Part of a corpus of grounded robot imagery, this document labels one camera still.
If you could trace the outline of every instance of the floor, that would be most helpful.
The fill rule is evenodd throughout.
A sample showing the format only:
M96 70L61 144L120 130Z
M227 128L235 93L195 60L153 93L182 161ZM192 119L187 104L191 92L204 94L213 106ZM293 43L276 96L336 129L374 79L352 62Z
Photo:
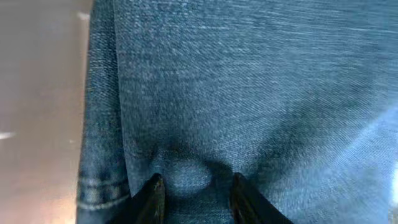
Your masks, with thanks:
M0 0L0 223L75 222L89 8Z

